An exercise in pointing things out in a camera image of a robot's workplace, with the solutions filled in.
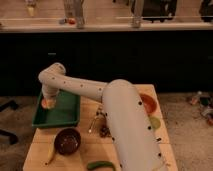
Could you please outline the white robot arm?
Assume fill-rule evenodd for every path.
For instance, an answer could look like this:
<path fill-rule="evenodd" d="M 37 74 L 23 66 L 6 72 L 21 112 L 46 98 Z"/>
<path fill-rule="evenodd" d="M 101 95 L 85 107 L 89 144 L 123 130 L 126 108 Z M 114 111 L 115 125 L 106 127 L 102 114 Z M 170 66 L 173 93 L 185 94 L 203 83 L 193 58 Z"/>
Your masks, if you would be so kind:
<path fill-rule="evenodd" d="M 38 79 L 45 99 L 55 99 L 64 90 L 103 105 L 121 171 L 168 171 L 134 84 L 124 79 L 107 83 L 70 77 L 61 63 L 42 70 Z"/>

